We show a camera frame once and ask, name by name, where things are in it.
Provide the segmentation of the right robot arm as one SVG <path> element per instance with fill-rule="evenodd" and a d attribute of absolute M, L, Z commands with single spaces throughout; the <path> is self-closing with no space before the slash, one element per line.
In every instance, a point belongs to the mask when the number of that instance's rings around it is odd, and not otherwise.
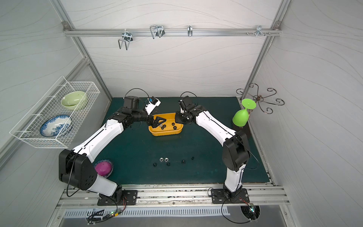
<path fill-rule="evenodd" d="M 195 123 L 216 138 L 223 147 L 222 161 L 227 168 L 224 195 L 226 199 L 236 197 L 242 191 L 243 174 L 251 157 L 247 135 L 222 124 L 205 107 L 196 105 L 189 96 L 180 98 L 178 103 L 180 111 L 175 114 L 177 123 Z"/>

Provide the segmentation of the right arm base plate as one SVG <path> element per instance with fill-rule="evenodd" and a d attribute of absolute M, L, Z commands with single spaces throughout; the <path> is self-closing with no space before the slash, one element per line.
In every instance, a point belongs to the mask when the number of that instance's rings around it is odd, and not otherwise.
<path fill-rule="evenodd" d="M 208 196 L 211 197 L 213 204 L 246 204 L 250 203 L 248 192 L 245 188 L 240 188 L 231 193 L 227 189 L 208 189 Z"/>

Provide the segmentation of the yellow plastic storage box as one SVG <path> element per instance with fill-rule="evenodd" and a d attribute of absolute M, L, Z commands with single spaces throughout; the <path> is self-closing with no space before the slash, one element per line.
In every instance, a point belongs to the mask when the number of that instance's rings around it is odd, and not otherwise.
<path fill-rule="evenodd" d="M 183 124 L 178 124 L 175 121 L 176 113 L 167 113 L 167 114 L 156 114 L 154 117 L 160 116 L 162 118 L 166 119 L 166 122 L 164 123 L 166 127 L 164 130 L 161 130 L 161 127 L 152 128 L 151 126 L 148 127 L 149 132 L 152 133 L 153 136 L 167 136 L 167 135 L 174 135 L 179 134 L 182 132 Z M 172 123 L 175 123 L 175 126 L 177 127 L 177 130 L 173 129 Z"/>

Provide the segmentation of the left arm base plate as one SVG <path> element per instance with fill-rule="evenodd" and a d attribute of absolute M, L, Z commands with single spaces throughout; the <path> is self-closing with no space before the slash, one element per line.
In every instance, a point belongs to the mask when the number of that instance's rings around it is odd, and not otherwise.
<path fill-rule="evenodd" d="M 137 190 L 119 190 L 112 196 L 99 195 L 97 202 L 98 206 L 112 206 L 112 205 L 135 205 L 138 198 Z"/>

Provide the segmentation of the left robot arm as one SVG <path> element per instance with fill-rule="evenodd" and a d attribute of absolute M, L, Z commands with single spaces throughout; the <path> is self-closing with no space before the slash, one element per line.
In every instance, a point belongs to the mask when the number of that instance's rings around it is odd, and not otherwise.
<path fill-rule="evenodd" d="M 64 149 L 59 154 L 59 180 L 82 191 L 91 191 L 114 200 L 122 198 L 122 186 L 95 170 L 93 162 L 100 152 L 134 122 L 146 122 L 153 128 L 161 125 L 163 118 L 154 118 L 152 112 L 161 102 L 156 97 L 148 99 L 139 110 L 139 98 L 126 96 L 123 106 L 113 113 L 105 124 L 86 141 L 72 150 Z"/>

